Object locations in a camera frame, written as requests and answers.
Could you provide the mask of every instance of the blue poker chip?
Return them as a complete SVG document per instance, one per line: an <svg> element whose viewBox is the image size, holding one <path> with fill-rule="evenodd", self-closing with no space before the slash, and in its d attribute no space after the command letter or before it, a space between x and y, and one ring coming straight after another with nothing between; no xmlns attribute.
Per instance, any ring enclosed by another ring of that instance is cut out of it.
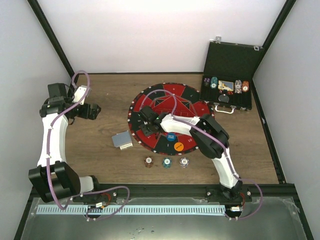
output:
<svg viewBox="0 0 320 240"><path fill-rule="evenodd" d="M188 167L188 165L189 165L189 159L188 158L183 157L183 158L180 159L180 166L182 168L185 169L186 167Z"/></svg>
<svg viewBox="0 0 320 240"><path fill-rule="evenodd" d="M170 168L172 164L172 160L170 157L165 157L162 161L162 165L163 167L165 167L166 169Z"/></svg>
<svg viewBox="0 0 320 240"><path fill-rule="evenodd" d="M176 140L176 135L173 132L169 132L166 135L166 139L170 142L173 142L174 140Z"/></svg>

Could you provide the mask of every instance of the red roulette layout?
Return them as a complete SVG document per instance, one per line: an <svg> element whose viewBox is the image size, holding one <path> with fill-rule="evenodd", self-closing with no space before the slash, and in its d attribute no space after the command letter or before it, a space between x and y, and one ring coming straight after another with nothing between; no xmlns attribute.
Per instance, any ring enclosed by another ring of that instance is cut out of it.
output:
<svg viewBox="0 0 320 240"><path fill-rule="evenodd" d="M200 93L193 87L181 83L160 83L148 87L141 91L132 101L128 112L128 124L132 136L139 144L154 153L163 155L182 155L196 150L197 144L191 136L175 133L161 132L145 136L140 129L144 123L139 117L138 112L146 95L154 90L167 90L177 98L177 105L174 115L181 117L202 116L211 114L214 116L214 110L205 102L200 101ZM148 96L143 103L149 105L157 114L171 113L175 101L174 97L164 91L157 91Z"/></svg>

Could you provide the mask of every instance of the black frame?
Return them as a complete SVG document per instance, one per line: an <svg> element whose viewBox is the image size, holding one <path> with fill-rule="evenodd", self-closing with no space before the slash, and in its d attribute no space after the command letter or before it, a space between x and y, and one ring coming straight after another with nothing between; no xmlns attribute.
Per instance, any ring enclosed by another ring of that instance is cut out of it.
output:
<svg viewBox="0 0 320 240"><path fill-rule="evenodd" d="M44 12L41 9L37 0L27 0L30 7L32 8L35 16L39 20L43 30L45 31L47 37L49 38L52 46L54 47L56 53L58 54L62 64L64 65L66 71L68 72L69 76L72 77L75 72L69 63L69 60L66 54L63 51L54 31L52 30ZM273 40L275 39L278 31L280 30L282 24L284 23L285 19L287 18L289 12L291 11L292 7L294 6L296 0L286 0L285 4L283 5L275 23L273 24L265 42L263 43L264 53L257 62L255 70L259 67L264 55L266 54L267 50L271 46ZM91 73L91 74L203 74L203 72L135 72L135 73ZM307 218L305 216L304 210L302 208L299 196L297 194L296 188L294 184L290 184L286 182L286 178L284 172L282 170L276 148L274 142L271 137L271 133L266 122L266 118L256 91L256 87L254 82L252 82L252 93L254 100L256 102L257 110L259 113L259 117L261 120L261 124L263 127L263 131L267 140L267 144L270 150L271 158L274 164L275 172L278 178L279 184L259 184L262 189L263 195L266 197L292 197L294 200L295 205L300 209L299 217L303 225L304 232L308 240L313 240L313 235L311 233ZM101 190L119 186L119 184L100 184L99 188ZM127 184L130 188L131 197L134 198L154 198L154 197L208 197L207 190L208 189L217 189L220 186L218 184ZM249 188L252 197L258 197L259 191L255 188L254 185L244 184L244 188ZM126 192L124 190L119 189L117 191L117 197L125 197ZM33 202L34 198L39 198L40 196L33 188L31 190L29 199L26 203L20 224L16 231L16 235L14 237L15 240L19 240L22 237L23 230L26 224L26 220L28 218L28 214ZM214 197L209 197L208 201L216 202Z"/></svg>

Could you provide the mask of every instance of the metal latch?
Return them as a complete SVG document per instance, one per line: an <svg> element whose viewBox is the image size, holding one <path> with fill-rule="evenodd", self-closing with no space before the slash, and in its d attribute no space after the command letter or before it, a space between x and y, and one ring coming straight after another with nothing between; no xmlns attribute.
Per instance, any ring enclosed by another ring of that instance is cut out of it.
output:
<svg viewBox="0 0 320 240"><path fill-rule="evenodd" d="M216 44L220 44L221 43L221 36L216 36L214 41Z"/></svg>

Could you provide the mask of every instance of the orange label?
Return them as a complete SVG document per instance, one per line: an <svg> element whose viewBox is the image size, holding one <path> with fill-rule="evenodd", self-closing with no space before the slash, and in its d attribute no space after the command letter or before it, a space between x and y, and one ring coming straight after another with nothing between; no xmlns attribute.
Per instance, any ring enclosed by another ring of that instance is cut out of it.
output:
<svg viewBox="0 0 320 240"><path fill-rule="evenodd" d="M178 152L181 152L184 149L184 145L181 142L176 142L174 144L174 149Z"/></svg>

